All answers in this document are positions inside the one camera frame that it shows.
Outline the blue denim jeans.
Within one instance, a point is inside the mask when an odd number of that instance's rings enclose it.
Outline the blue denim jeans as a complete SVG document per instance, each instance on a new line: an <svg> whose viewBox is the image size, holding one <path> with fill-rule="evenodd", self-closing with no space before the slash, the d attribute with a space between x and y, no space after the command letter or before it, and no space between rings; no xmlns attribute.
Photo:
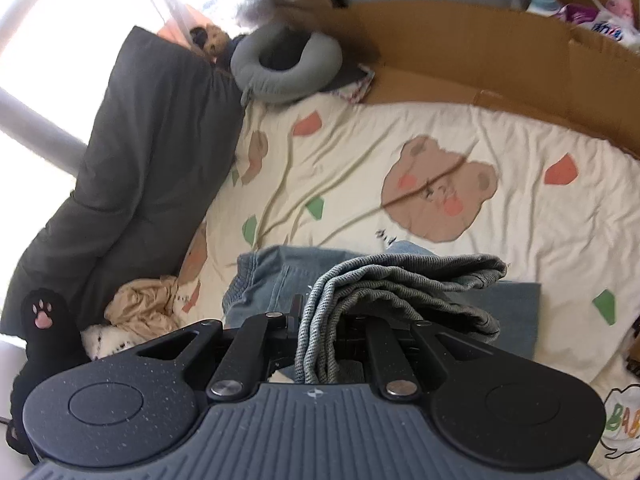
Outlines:
<svg viewBox="0 0 640 480"><path fill-rule="evenodd" d="M222 300L228 327L302 303L293 372L300 384L349 376L336 350L338 323L349 314L397 327L430 321L526 359L535 353L541 286L508 281L496 256L438 256L410 242L372 255L273 246L240 255L236 265Z"/></svg>

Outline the crumpled beige cloth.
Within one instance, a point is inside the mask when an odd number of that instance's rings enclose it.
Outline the crumpled beige cloth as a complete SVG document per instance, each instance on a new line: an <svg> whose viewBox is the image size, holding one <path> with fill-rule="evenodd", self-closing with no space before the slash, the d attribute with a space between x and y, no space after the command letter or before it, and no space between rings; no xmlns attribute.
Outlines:
<svg viewBox="0 0 640 480"><path fill-rule="evenodd" d="M104 318L143 341L165 336L180 326L172 310L177 289L175 276L138 278L119 287Z"/></svg>

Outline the cream bear print bedsheet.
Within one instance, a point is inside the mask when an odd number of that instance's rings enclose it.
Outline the cream bear print bedsheet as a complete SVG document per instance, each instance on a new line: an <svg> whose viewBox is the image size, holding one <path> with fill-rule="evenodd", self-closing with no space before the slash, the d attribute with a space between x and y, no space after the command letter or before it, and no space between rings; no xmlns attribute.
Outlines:
<svg viewBox="0 0 640 480"><path fill-rule="evenodd" d="M172 310L224 320L240 255L273 246L377 254L410 242L491 254L541 286L535 358L600 394L591 463L639 474L639 164L559 126L469 105L252 104L228 178L195 232ZM84 333L103 358L143 340Z"/></svg>

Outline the black cat paw plush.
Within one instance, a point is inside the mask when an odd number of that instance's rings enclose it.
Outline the black cat paw plush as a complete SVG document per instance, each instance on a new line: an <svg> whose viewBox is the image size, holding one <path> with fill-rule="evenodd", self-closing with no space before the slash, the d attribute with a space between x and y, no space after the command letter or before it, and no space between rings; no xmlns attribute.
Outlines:
<svg viewBox="0 0 640 480"><path fill-rule="evenodd" d="M26 362L15 377L10 394L11 421L6 430L6 443L36 464L38 457L23 422L28 396L40 382L89 363L90 358L66 300L57 292L46 288L30 292L21 305L21 320Z"/></svg>

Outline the dark grey folded blanket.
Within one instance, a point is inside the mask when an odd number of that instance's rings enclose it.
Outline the dark grey folded blanket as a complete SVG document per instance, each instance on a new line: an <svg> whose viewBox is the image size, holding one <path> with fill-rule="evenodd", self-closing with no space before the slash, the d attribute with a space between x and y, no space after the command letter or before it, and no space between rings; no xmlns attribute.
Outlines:
<svg viewBox="0 0 640 480"><path fill-rule="evenodd" d="M134 28L120 48L70 197L18 260L2 332L51 289L79 328L120 286L175 273L232 166L244 110L230 74Z"/></svg>

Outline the patterned folded cloth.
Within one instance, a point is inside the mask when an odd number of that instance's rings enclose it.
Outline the patterned folded cloth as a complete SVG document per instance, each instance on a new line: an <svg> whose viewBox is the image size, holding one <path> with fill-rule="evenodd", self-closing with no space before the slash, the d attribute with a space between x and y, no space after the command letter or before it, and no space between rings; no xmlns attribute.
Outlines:
<svg viewBox="0 0 640 480"><path fill-rule="evenodd" d="M369 93L374 78L375 71L369 66L344 62L334 78L319 92L338 96L350 104L357 104Z"/></svg>

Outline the grey neck pillow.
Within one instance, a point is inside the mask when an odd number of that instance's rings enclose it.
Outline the grey neck pillow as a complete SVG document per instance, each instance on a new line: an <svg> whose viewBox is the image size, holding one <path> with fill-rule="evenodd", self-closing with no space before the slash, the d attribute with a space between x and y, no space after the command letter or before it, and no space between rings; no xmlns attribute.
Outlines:
<svg viewBox="0 0 640 480"><path fill-rule="evenodd" d="M336 39L322 32L299 32L279 22L241 39L230 60L244 104L305 99L326 88L342 65L343 52Z"/></svg>

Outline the brown teddy bear toy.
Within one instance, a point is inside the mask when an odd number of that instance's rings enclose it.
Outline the brown teddy bear toy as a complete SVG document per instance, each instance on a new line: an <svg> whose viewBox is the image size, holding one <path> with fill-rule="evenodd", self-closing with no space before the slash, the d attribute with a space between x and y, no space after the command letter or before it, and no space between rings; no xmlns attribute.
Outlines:
<svg viewBox="0 0 640 480"><path fill-rule="evenodd" d="M190 36L194 46L209 58L221 55L231 42L230 36L214 24L193 27Z"/></svg>

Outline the light blue bottle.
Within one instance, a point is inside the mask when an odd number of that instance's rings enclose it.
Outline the light blue bottle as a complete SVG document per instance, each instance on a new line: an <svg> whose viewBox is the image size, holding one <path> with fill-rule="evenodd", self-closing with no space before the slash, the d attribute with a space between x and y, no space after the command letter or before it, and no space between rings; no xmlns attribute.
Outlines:
<svg viewBox="0 0 640 480"><path fill-rule="evenodd" d="M530 0L526 9L528 13L542 16L552 16L561 10L559 0Z"/></svg>

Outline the purple white detergent bag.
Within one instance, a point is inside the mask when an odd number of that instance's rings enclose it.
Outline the purple white detergent bag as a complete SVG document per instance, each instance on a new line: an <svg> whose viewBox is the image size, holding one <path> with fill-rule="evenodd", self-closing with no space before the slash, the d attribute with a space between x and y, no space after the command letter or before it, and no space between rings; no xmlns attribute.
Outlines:
<svg viewBox="0 0 640 480"><path fill-rule="evenodd" d="M608 10L569 3L554 14L562 22L572 24L612 39L621 46L639 51L639 32L634 26Z"/></svg>

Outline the pink plush toy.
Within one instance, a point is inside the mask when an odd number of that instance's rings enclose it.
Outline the pink plush toy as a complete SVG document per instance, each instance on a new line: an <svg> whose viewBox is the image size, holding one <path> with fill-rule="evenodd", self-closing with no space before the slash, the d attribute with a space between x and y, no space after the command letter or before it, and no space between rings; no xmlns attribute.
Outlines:
<svg viewBox="0 0 640 480"><path fill-rule="evenodd" d="M631 0L608 0L605 9L617 16L625 25L634 27L634 7Z"/></svg>

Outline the brown cardboard box wall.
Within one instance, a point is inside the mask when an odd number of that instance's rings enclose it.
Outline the brown cardboard box wall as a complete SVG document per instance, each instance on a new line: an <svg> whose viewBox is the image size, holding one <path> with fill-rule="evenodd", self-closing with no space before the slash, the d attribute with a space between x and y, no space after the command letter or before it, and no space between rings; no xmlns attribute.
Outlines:
<svg viewBox="0 0 640 480"><path fill-rule="evenodd" d="M639 58L523 0L298 0L278 17L378 69L373 103L476 104L639 149Z"/></svg>

